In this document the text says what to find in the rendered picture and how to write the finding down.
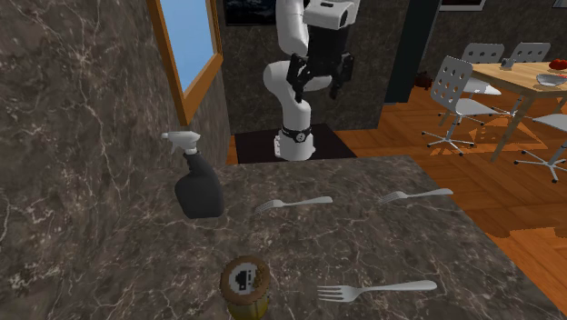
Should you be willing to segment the black spray bottle white nozzle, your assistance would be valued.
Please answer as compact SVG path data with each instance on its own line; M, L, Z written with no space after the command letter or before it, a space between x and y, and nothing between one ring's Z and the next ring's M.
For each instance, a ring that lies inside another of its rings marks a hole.
M216 172L197 148L201 136L193 131L176 131L161 133L161 137L172 143L172 154L177 147L184 151L189 172L174 186L184 215L189 219L220 217L224 212L223 190Z

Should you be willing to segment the white framed wall picture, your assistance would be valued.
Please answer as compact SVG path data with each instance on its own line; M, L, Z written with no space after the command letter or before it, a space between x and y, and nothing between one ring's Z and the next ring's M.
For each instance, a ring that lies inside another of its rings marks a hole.
M440 12L480 12L486 0L442 0Z

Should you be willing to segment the yellow jar with brown lid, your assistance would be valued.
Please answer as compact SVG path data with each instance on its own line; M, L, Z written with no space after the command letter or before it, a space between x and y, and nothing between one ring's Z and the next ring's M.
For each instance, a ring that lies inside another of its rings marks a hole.
M253 255L230 261L221 273L220 292L233 320L262 320L269 304L269 266Z

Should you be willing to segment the large silver fork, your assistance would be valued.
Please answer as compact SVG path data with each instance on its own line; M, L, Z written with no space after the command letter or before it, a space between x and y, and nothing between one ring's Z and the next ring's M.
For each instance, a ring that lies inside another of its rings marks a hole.
M322 301L350 303L359 295L374 291L432 291L438 285L434 281L421 280L394 285L353 287L349 285L318 286L318 298Z

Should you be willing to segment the wooden dining table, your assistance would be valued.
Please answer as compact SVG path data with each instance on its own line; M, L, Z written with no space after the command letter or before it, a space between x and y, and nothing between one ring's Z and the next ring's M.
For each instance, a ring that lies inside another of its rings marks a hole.
M492 162L496 161L535 100L560 97L562 100L553 110L554 113L560 112L562 106L567 102L567 84L550 87L540 85L536 80L537 75L548 74L549 67L546 62L514 63L511 68L502 67L500 64L473 64L472 68L472 77L523 97L522 103L492 153Z

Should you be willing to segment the dark robot stand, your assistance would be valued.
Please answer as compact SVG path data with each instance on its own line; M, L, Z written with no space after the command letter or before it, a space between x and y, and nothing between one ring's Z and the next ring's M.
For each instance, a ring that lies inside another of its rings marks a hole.
M315 152L310 160L351 158L355 153L327 124L312 126ZM234 136L239 164L282 162L274 155L274 138L278 129L240 133Z

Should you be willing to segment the white perforated swivel chair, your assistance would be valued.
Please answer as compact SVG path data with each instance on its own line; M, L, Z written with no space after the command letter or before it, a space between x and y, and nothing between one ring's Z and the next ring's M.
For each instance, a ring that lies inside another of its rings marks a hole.
M542 62L551 48L550 43L519 43L512 51L511 59L516 63Z
M436 103L442 105L450 113L454 114L454 120L445 136L435 135L422 131L422 135L430 135L438 138L438 141L430 142L428 147L440 143L447 143L458 151L459 156L463 156L463 151L456 143L475 146L474 142L452 139L453 131L458 122L469 115L498 115L496 110L483 105L471 98L461 98L467 82L473 73L473 65L469 62L446 56L442 66L433 82L431 88L431 98Z
M462 60L471 64L498 63L504 51L503 44L470 43L463 52ZM500 95L501 92L489 83L471 77L465 88L465 93L481 95Z
M532 119L533 122L548 125L564 133L567 133L567 115L564 114L551 114L545 115L541 117L536 117ZM514 160L513 163L515 165L518 164L529 164L529 165L540 165L548 168L552 174L552 183L556 184L559 181L559 178L556 174L557 170L562 170L567 172L566 167L561 167L560 164L567 163L567 158L561 158L561 155L567 150L567 140L565 140L559 148L555 151L553 156L549 160L545 160L540 158L539 156L527 151L522 150L522 155L529 155L534 158L534 161L525 161L525 160Z

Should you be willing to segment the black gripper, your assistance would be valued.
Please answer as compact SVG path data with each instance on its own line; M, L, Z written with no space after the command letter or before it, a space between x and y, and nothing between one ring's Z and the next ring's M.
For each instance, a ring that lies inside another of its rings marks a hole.
M294 91L294 100L303 101L305 85L315 76L332 77L329 96L335 100L343 84L352 79L354 57L346 52L349 27L338 30L309 26L307 58L292 54L286 81Z

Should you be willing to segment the dark wall picture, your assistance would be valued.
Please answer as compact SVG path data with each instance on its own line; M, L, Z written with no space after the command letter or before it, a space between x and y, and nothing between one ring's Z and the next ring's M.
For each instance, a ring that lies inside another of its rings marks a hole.
M224 0L226 25L274 25L276 0Z

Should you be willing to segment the wooden framed window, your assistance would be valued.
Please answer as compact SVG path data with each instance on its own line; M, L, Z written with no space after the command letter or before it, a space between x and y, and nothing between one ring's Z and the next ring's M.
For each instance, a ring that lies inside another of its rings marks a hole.
M145 0L181 125L189 125L221 68L215 0Z

